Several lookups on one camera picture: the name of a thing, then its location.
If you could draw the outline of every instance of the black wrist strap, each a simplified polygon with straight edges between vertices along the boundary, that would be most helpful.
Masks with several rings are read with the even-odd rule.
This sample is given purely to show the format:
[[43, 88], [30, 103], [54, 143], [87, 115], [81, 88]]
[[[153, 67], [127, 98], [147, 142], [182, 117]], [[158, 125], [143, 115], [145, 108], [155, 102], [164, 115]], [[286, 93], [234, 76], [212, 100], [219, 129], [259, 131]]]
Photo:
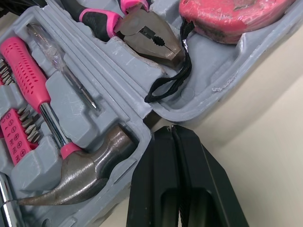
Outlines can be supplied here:
[[[184, 51], [185, 51], [184, 66], [181, 69], [181, 71], [174, 77], [171, 77], [171, 78], [162, 77], [162, 78], [156, 79], [155, 82], [152, 84], [149, 93], [147, 94], [147, 96], [144, 99], [144, 101], [146, 103], [156, 102], [163, 98], [166, 98], [167, 96], [174, 94], [178, 90], [178, 88], [183, 84], [183, 82], [189, 77], [192, 65], [191, 65], [190, 56], [188, 54], [186, 39], [187, 39], [189, 33], [194, 30], [194, 28], [195, 27], [194, 27], [193, 22], [189, 23], [185, 19], [183, 19], [183, 22], [182, 22], [182, 25], [180, 28], [180, 36], [181, 36], [181, 40], [182, 40], [182, 47], [184, 48]], [[161, 87], [162, 85], [164, 85], [170, 81], [174, 81], [174, 80], [175, 80], [175, 82], [172, 84], [172, 86], [169, 88], [169, 90], [167, 92], [165, 92], [164, 94], [159, 95], [159, 96], [153, 95], [153, 92], [155, 90], [157, 90], [159, 87]]]

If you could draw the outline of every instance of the gray plastic case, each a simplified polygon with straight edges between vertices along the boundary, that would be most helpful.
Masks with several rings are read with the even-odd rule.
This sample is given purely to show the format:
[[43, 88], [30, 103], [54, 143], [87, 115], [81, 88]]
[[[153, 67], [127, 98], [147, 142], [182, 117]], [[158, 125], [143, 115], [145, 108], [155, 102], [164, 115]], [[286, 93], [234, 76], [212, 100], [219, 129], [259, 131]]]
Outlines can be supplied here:
[[[86, 7], [123, 15], [116, 0], [83, 2]], [[134, 168], [152, 138], [143, 119], [153, 110], [172, 122], [197, 122], [244, 78], [261, 54], [283, 37], [293, 34], [303, 21], [303, 0], [297, 0], [282, 19], [244, 34], [237, 45], [218, 44], [199, 34], [191, 34], [188, 38], [193, 63], [190, 79], [175, 95], [147, 104], [144, 97], [153, 81], [176, 72], [138, 56], [117, 37], [107, 43], [96, 39], [89, 27], [72, 20], [60, 2], [47, 0], [47, 3], [43, 9], [31, 7], [24, 12], [0, 38], [0, 43], [13, 35], [27, 43], [48, 77], [46, 86], [60, 125], [78, 146], [93, 152], [102, 144], [106, 132], [118, 122], [138, 138], [139, 145], [130, 158], [114, 168], [107, 185], [94, 198], [75, 205], [22, 207], [28, 227], [41, 227], [46, 219], [52, 227], [99, 227], [112, 208], [129, 194]], [[156, 0], [151, 10], [167, 20], [178, 35], [181, 25], [178, 0]], [[99, 113], [82, 102], [29, 37], [26, 25], [31, 22], [41, 24], [64, 49], [68, 66], [100, 104]], [[0, 117], [10, 108], [18, 109], [26, 103], [16, 84], [1, 86], [0, 97]], [[38, 125], [43, 134], [39, 146], [15, 167], [4, 139], [0, 139], [0, 171], [10, 177], [17, 198], [41, 194], [54, 188], [60, 180], [59, 150], [42, 118]]]

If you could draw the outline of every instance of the screwdriver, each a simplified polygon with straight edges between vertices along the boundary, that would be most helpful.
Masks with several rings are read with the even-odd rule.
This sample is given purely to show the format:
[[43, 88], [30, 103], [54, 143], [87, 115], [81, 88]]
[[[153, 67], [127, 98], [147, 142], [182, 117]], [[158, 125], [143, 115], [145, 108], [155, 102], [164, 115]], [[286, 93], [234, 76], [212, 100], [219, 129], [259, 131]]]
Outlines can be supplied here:
[[27, 51], [24, 42], [13, 36], [1, 44], [0, 51], [12, 68], [22, 95], [34, 110], [43, 116], [60, 148], [62, 158], [65, 159], [72, 152], [81, 150], [64, 135], [50, 106], [51, 98], [45, 86], [46, 78]]
[[63, 60], [64, 50], [55, 42], [55, 40], [38, 24], [28, 24], [27, 31], [36, 41], [47, 59], [52, 65], [59, 70], [79, 91], [83, 96], [83, 100], [88, 103], [94, 110], [99, 108], [91, 94], [87, 91], [80, 80], [71, 72]]

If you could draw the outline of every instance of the tape measure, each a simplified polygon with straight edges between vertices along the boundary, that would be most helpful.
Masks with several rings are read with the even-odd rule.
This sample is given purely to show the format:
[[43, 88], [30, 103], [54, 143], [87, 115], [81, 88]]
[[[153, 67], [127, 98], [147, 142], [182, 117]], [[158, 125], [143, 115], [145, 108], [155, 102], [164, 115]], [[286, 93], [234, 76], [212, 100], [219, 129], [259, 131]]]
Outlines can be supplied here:
[[195, 31], [225, 44], [279, 20], [295, 0], [181, 0], [179, 12]]

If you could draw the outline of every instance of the bit holder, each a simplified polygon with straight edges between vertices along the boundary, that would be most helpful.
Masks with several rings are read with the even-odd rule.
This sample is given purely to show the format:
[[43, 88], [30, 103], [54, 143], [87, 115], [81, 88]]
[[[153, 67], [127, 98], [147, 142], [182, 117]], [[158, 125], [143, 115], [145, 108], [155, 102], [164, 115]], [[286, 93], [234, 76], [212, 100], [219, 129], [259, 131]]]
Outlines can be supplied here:
[[11, 109], [0, 122], [14, 165], [38, 146], [37, 140], [40, 134], [32, 124], [33, 117], [28, 118], [28, 115], [29, 111]]

